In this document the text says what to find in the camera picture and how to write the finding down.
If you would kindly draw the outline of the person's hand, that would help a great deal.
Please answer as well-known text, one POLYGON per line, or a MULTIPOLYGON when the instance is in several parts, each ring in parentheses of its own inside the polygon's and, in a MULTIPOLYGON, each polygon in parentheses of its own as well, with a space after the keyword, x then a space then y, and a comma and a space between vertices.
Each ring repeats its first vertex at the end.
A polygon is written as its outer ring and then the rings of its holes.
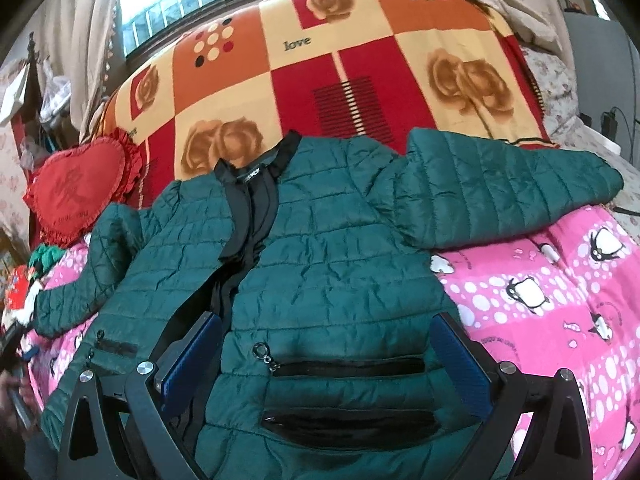
POLYGON ((26 377, 17 377, 7 370, 1 373, 1 428, 11 436, 28 439, 37 430, 39 405, 26 377), (20 399, 29 412, 32 424, 26 428, 18 416, 15 401, 20 399))

